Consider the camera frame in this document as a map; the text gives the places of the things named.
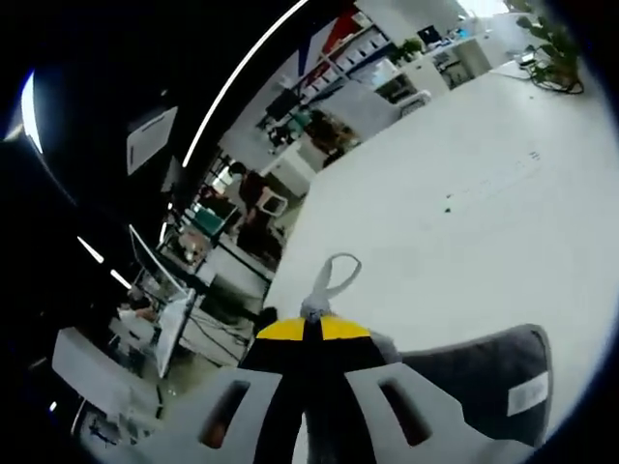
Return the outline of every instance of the computer monitor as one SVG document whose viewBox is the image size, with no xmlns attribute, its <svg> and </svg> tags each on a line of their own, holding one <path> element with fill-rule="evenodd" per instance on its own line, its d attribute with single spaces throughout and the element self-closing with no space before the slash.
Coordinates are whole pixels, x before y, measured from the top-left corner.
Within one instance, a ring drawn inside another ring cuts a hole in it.
<svg viewBox="0 0 619 464">
<path fill-rule="evenodd" d="M 441 42 L 441 35 L 438 33 L 434 26 L 428 26 L 421 31 L 417 32 L 419 38 L 424 41 L 424 44 L 436 44 L 437 42 Z"/>
<path fill-rule="evenodd" d="M 172 353 L 187 325 L 195 299 L 195 291 L 191 290 L 188 295 L 168 303 L 160 315 L 159 325 L 162 332 L 155 347 L 155 360 L 160 378 L 167 374 Z"/>
<path fill-rule="evenodd" d="M 283 118 L 288 111 L 300 103 L 300 99 L 292 90 L 284 89 L 281 94 L 267 106 L 267 114 L 276 121 Z"/>
<path fill-rule="evenodd" d="M 180 280 L 162 264 L 158 254 L 150 249 L 135 228 L 130 225 L 133 253 L 135 260 L 142 267 L 137 279 L 137 286 L 158 302 L 164 304 L 177 294 L 187 295 Z"/>
</svg>

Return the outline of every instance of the yellow stripe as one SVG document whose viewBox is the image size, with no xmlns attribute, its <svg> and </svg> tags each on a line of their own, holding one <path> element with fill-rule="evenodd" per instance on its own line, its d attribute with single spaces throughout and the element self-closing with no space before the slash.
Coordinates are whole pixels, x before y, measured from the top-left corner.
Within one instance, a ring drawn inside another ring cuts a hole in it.
<svg viewBox="0 0 619 464">
<path fill-rule="evenodd" d="M 301 341 L 305 323 L 305 319 L 302 318 L 278 321 L 260 331 L 256 338 Z"/>
<path fill-rule="evenodd" d="M 354 322 L 344 321 L 338 317 L 324 316 L 320 318 L 322 339 L 335 340 L 336 338 L 359 338 L 369 336 L 369 330 Z"/>
</svg>

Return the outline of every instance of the gray fabric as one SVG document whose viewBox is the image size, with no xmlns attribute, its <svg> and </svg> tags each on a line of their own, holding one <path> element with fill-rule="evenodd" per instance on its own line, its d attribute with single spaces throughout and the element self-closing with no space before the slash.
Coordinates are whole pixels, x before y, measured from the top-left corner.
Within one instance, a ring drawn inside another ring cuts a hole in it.
<svg viewBox="0 0 619 464">
<path fill-rule="evenodd" d="M 396 348 L 394 341 L 386 335 L 382 333 L 378 333 L 375 331 L 369 331 L 371 336 L 371 341 L 374 342 L 378 351 L 382 355 L 385 363 L 399 363 L 402 361 L 402 354 Z"/>
<path fill-rule="evenodd" d="M 547 337 L 539 326 L 508 331 L 457 346 L 402 353 L 402 361 L 447 392 L 461 405 L 464 420 L 495 440 L 538 446 L 545 435 L 552 371 Z M 548 398 L 507 416 L 508 391 L 548 371 Z"/>
</svg>

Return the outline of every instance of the ceiling light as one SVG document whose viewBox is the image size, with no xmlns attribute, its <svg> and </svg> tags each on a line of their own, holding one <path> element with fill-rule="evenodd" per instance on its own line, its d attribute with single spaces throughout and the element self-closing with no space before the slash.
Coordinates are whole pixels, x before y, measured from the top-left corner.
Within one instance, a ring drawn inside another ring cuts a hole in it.
<svg viewBox="0 0 619 464">
<path fill-rule="evenodd" d="M 103 257 L 100 254 L 98 254 L 97 251 L 94 248 L 92 248 L 90 245 L 88 245 L 84 239 L 82 239 L 81 237 L 77 237 L 77 239 L 84 246 L 84 248 L 86 248 L 88 250 L 88 252 L 93 256 L 93 258 L 95 258 L 95 260 L 99 264 L 101 264 L 103 262 Z"/>
<path fill-rule="evenodd" d="M 204 116 L 204 120 L 202 120 L 202 124 L 200 124 L 200 127 L 198 128 L 197 133 L 195 134 L 195 137 L 193 138 L 192 145 L 190 145 L 190 148 L 187 151 L 187 154 L 185 155 L 185 159 L 183 159 L 183 167 L 187 167 L 187 165 L 189 164 L 190 159 L 191 159 L 191 157 L 193 155 L 193 150 L 195 150 L 195 146 L 197 145 L 197 141 L 202 136 L 202 133 L 204 132 L 204 128 L 206 128 L 206 125 L 208 124 L 209 120 L 211 119 L 211 116 L 213 116 L 213 113 L 215 112 L 217 107 L 220 105 L 221 100 L 223 99 L 223 96 L 225 95 L 225 93 L 228 91 L 228 89 L 232 85 L 232 82 L 234 82 L 234 80 L 238 77 L 238 75 L 241 73 L 241 71 L 243 70 L 245 65 L 249 62 L 251 57 L 255 54 L 255 52 L 258 51 L 258 49 L 262 45 L 264 45 L 265 42 L 267 42 L 269 37 L 271 37 L 275 33 L 275 31 L 277 31 L 280 28 L 280 26 L 282 24 L 284 24 L 292 15 L 297 13 L 297 11 L 301 7 L 303 7 L 306 3 L 308 3 L 308 1 L 309 0 L 300 0 L 300 1 L 298 1 L 290 10 L 288 10 L 286 13 L 284 13 L 280 17 L 280 19 L 275 21 L 275 23 L 267 30 L 267 32 L 265 32 L 264 35 L 258 40 L 258 42 L 256 42 L 253 45 L 253 47 L 250 49 L 248 54 L 245 55 L 245 58 L 243 58 L 241 60 L 241 63 L 238 64 L 238 66 L 232 72 L 232 74 L 230 75 L 228 80 L 225 81 L 225 84 L 223 84 L 223 87 L 221 87 L 220 92 L 218 93 L 218 95 L 213 100 L 213 104 L 211 104 L 211 107 L 207 111 L 206 116 Z"/>
<path fill-rule="evenodd" d="M 39 153 L 43 154 L 39 131 L 37 130 L 37 120 L 35 118 L 35 72 L 32 71 L 26 85 L 21 91 L 21 119 L 23 120 L 24 131 L 28 135 Z"/>
<path fill-rule="evenodd" d="M 167 222 L 162 224 L 162 231 L 159 233 L 159 244 L 163 243 L 163 239 L 165 239 L 165 229 L 167 228 Z"/>
<path fill-rule="evenodd" d="M 7 136 L 4 137 L 4 141 L 9 142 L 11 140 L 17 139 L 19 135 L 21 134 L 21 131 L 23 131 L 23 124 L 19 123 L 17 126 L 13 128 L 13 130 L 7 133 Z"/>
<path fill-rule="evenodd" d="M 116 272 L 116 270 L 112 269 L 110 272 L 110 275 L 112 277 L 114 277 L 116 280 L 118 280 L 120 283 L 123 284 L 123 286 L 127 289 L 127 290 L 131 290 L 132 289 L 132 285 L 130 283 L 128 283 L 120 274 L 118 274 Z"/>
</svg>

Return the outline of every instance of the green plant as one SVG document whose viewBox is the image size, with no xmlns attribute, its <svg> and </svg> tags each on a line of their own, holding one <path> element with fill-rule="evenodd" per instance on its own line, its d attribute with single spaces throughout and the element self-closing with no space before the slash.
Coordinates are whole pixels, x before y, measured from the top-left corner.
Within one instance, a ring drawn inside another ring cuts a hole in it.
<svg viewBox="0 0 619 464">
<path fill-rule="evenodd" d="M 511 0 L 512 10 L 533 13 L 524 0 Z M 516 24 L 541 41 L 539 46 L 529 45 L 527 51 L 535 54 L 536 63 L 530 68 L 531 79 L 539 86 L 559 92 L 577 94 L 584 88 L 578 76 L 578 48 L 565 25 L 537 16 L 534 24 L 528 16 L 518 18 Z"/>
<path fill-rule="evenodd" d="M 422 45 L 422 41 L 420 41 L 419 39 L 413 38 L 413 39 L 407 39 L 406 41 L 404 41 L 401 49 L 404 53 L 410 53 L 412 55 L 418 51 L 422 51 L 424 49 L 424 46 Z"/>
<path fill-rule="evenodd" d="M 394 51 L 392 51 L 389 54 L 389 59 L 392 61 L 392 63 L 397 64 L 399 60 L 401 60 L 404 57 L 404 52 L 402 51 L 401 48 L 396 48 Z"/>
</svg>

